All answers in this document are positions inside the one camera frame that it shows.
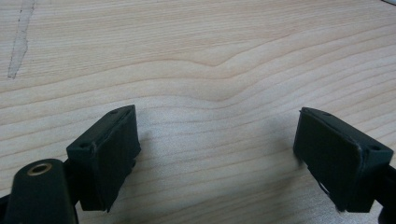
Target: wood grain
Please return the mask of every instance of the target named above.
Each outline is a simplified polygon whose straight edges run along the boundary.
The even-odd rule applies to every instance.
[[[80,223],[376,223],[299,166],[302,106],[396,148],[396,7],[362,1],[0,2],[0,195],[25,164],[136,105],[143,151],[109,214]]]

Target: black plastic part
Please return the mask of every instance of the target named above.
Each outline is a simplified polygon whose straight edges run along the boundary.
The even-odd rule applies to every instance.
[[[15,174],[4,223],[78,223],[61,161],[36,161]]]
[[[293,147],[340,211],[369,212],[393,151],[335,116],[303,107]]]
[[[134,105],[105,114],[67,147],[83,210],[107,210],[140,152]]]
[[[9,194],[0,198],[0,224],[3,224],[4,218],[6,217],[8,200]]]

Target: wooden surface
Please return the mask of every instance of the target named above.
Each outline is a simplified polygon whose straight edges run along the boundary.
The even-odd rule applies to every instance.
[[[378,0],[2,0],[0,196],[134,104],[137,165],[80,223],[376,223],[378,204],[337,213],[292,144],[310,106],[396,149],[395,96]]]

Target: screw hole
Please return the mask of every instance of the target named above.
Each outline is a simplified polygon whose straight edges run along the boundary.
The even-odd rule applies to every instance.
[[[42,175],[52,168],[50,163],[40,163],[27,172],[28,175]]]
[[[378,150],[381,150],[381,147],[378,147],[378,146],[370,146],[370,149],[375,150],[375,151],[378,151]]]
[[[90,144],[89,143],[81,143],[79,144],[80,147],[88,147]]]

